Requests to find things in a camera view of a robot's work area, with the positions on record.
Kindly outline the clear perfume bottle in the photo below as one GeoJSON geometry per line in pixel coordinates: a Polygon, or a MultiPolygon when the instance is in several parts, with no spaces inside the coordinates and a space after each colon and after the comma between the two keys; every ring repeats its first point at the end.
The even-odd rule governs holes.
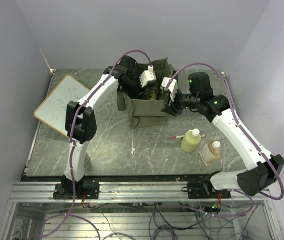
{"type": "Polygon", "coordinates": [[[156,96],[157,96],[157,88],[149,87],[146,91],[145,99],[146,100],[156,100],[156,96]]]}

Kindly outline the olive green canvas bag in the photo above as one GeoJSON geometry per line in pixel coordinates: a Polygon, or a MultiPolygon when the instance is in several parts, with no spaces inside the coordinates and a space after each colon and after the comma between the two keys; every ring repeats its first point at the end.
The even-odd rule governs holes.
{"type": "Polygon", "coordinates": [[[172,77],[176,73],[175,68],[168,63],[167,58],[153,60],[151,65],[154,67],[156,74],[156,82],[149,83],[146,86],[146,91],[149,87],[157,88],[156,100],[146,100],[144,94],[142,99],[133,99],[128,97],[120,90],[120,77],[128,75],[131,78],[139,77],[141,73],[147,70],[148,63],[137,63],[130,56],[124,56],[116,65],[112,75],[118,77],[117,89],[117,108],[118,111],[127,111],[129,126],[131,129],[147,128],[154,126],[163,126],[168,124],[169,114],[162,112],[164,100],[169,96],[169,93],[160,89],[164,77],[172,77]]]}

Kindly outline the yellow-green pump bottle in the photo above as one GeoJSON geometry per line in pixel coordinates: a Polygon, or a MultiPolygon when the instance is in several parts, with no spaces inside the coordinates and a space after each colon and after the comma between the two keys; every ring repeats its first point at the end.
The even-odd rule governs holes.
{"type": "Polygon", "coordinates": [[[184,152],[191,153],[196,149],[200,141],[201,135],[199,129],[188,130],[181,141],[181,148],[184,152]]]}

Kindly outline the amber liquid bottle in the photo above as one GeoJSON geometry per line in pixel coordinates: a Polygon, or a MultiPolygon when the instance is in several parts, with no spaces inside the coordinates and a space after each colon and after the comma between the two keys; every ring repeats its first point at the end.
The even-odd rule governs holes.
{"type": "Polygon", "coordinates": [[[218,140],[210,139],[199,151],[200,158],[205,166],[210,166],[220,157],[221,143],[218,140]]]}

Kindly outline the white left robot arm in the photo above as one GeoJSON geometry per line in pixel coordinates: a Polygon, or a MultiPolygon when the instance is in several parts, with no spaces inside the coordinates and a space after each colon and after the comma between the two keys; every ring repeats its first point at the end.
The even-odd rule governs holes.
{"type": "Polygon", "coordinates": [[[77,199],[84,194],[84,163],[89,141],[97,131],[95,111],[117,90],[133,89],[140,93],[139,68],[135,59],[123,56],[118,63],[106,68],[92,89],[80,100],[70,101],[66,107],[65,130],[69,138],[69,159],[61,184],[56,186],[54,198],[77,199]]]}

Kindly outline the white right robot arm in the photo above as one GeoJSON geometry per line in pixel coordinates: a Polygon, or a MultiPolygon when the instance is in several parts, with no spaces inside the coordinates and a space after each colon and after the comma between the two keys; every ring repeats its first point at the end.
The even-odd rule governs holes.
{"type": "Polygon", "coordinates": [[[214,95],[208,74],[192,73],[188,82],[189,93],[182,93],[176,79],[164,77],[161,89],[168,91],[169,96],[162,111],[175,117],[189,109],[205,116],[227,137],[245,165],[243,170],[213,173],[202,186],[203,194],[213,198],[220,190],[239,189],[252,197],[276,182],[284,165],[283,157],[273,155],[253,137],[227,97],[214,95]]]}

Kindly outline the red and white marker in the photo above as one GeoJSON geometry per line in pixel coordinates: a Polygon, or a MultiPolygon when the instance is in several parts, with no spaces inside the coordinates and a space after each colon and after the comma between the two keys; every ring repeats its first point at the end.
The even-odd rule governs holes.
{"type": "MultiPolygon", "coordinates": [[[[185,135],[174,135],[174,136],[171,136],[170,139],[171,139],[171,140],[174,140],[174,139],[182,139],[182,138],[184,138],[184,136],[185,136],[185,135]]],[[[201,136],[201,138],[207,137],[206,134],[201,134],[200,136],[201,136]]]]}

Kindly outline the yellow-framed small whiteboard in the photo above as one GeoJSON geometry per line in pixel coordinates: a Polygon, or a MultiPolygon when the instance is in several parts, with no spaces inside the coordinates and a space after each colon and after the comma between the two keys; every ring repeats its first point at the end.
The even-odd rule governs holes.
{"type": "Polygon", "coordinates": [[[37,107],[34,111],[34,117],[62,135],[67,136],[65,130],[67,104],[69,101],[76,102],[88,92],[89,88],[68,74],[37,107]]]}

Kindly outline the aluminium rail frame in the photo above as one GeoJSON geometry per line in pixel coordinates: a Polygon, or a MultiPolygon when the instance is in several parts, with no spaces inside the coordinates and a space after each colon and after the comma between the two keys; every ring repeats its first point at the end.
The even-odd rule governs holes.
{"type": "MultiPolygon", "coordinates": [[[[87,197],[90,203],[146,203],[146,202],[197,202],[217,200],[219,191],[206,193],[182,188],[198,188],[204,180],[203,175],[147,175],[147,176],[93,176],[86,177],[89,186],[96,190],[94,198],[87,197]]],[[[60,178],[28,177],[22,175],[13,184],[9,203],[0,227],[0,240],[10,237],[13,219],[18,203],[70,203],[71,199],[54,199],[53,193],[60,178]]]]}

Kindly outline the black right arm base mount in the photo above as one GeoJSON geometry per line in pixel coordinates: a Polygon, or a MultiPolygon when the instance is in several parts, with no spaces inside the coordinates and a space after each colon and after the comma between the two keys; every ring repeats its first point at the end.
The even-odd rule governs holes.
{"type": "Polygon", "coordinates": [[[186,186],[181,188],[181,191],[187,193],[189,199],[222,199],[231,198],[229,190],[216,190],[210,182],[210,178],[219,171],[211,174],[195,174],[191,181],[188,181],[186,186]]]}

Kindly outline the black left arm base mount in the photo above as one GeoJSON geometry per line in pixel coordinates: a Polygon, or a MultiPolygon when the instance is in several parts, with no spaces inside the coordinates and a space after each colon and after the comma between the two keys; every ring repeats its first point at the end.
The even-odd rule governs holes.
{"type": "Polygon", "coordinates": [[[98,198],[99,188],[100,185],[97,182],[83,180],[75,182],[75,193],[73,193],[73,184],[71,181],[67,180],[65,183],[55,185],[53,199],[71,200],[75,196],[75,199],[95,200],[98,198]]]}

